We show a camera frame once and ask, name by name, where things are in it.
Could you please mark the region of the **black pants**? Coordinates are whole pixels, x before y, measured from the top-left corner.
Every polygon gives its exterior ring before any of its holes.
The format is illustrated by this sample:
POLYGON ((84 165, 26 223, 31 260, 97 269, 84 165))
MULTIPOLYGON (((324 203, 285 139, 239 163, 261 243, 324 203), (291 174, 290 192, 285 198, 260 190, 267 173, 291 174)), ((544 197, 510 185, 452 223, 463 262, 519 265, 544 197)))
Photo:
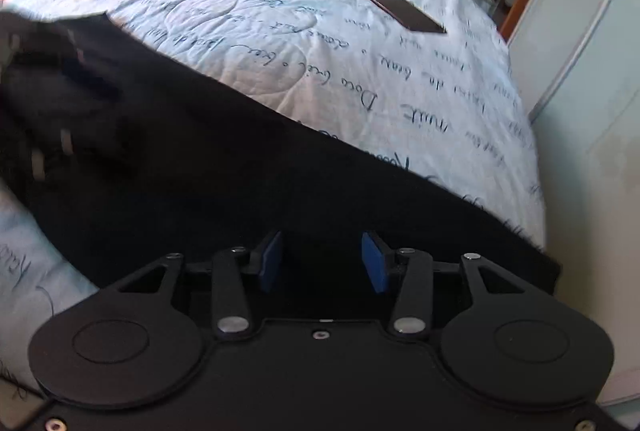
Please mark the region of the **black pants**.
POLYGON ((270 232, 270 317, 370 318, 364 233, 454 263, 476 252, 544 292, 558 263, 426 178, 259 105, 103 16, 1 16, 1 175, 100 287, 171 252, 192 261, 270 232))

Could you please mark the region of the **white script-print bed quilt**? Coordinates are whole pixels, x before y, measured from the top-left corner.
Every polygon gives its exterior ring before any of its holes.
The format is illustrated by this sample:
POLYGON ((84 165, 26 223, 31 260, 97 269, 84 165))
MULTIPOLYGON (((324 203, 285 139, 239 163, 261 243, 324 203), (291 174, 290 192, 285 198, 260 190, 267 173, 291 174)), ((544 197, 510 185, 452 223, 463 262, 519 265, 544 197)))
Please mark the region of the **white script-print bed quilt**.
MULTIPOLYGON (((542 253, 535 141, 506 43, 468 1, 407 1, 447 33, 409 31, 369 0, 1 0, 1 16, 103 16, 201 76, 426 178, 542 253)), ((1 175, 2 375, 33 387, 29 340, 99 288, 1 175)))

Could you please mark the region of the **white wardrobe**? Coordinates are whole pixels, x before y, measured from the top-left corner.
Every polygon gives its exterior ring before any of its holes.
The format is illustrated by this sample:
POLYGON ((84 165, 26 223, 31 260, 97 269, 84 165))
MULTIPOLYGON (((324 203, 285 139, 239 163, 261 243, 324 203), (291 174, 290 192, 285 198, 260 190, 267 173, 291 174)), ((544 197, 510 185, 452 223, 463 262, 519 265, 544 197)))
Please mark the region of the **white wardrobe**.
POLYGON ((608 405, 639 394, 639 0, 530 0, 512 69, 537 139, 559 297, 615 347, 608 405))

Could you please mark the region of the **black smartphone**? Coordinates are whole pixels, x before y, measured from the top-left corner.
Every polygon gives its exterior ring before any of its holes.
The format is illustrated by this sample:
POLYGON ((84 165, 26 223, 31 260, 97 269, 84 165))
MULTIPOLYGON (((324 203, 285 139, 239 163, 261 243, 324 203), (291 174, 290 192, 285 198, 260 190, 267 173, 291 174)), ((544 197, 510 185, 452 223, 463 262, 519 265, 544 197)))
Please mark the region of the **black smartphone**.
POLYGON ((447 30, 407 0, 369 0, 412 32, 446 34, 447 30))

